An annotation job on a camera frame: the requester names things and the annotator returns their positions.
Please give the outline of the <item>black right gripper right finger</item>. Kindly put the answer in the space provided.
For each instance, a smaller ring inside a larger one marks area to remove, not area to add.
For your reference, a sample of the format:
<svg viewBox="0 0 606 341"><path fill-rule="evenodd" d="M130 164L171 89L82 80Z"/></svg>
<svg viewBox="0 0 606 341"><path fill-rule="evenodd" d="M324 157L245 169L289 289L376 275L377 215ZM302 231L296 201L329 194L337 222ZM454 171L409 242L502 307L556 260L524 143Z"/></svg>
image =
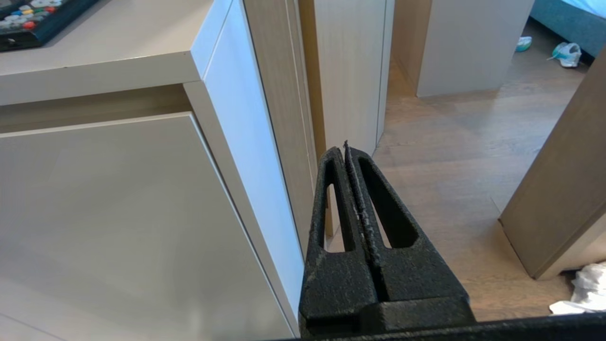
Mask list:
<svg viewBox="0 0 606 341"><path fill-rule="evenodd" d="M372 158L345 144L346 169L377 302L361 309L364 332L475 324L463 285Z"/></svg>

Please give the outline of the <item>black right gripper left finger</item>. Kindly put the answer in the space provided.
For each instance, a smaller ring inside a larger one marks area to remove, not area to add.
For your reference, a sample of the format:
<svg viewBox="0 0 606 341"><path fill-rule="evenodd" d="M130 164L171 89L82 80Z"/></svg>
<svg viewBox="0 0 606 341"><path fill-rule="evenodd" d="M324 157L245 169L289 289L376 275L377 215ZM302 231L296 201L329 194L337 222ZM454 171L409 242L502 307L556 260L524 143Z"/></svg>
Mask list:
<svg viewBox="0 0 606 341"><path fill-rule="evenodd" d="M324 248L329 186L336 194L344 252L332 253ZM361 329L361 309L376 302L346 165L340 149L332 147L322 155L318 166L299 303L301 337L355 334Z"/></svg>

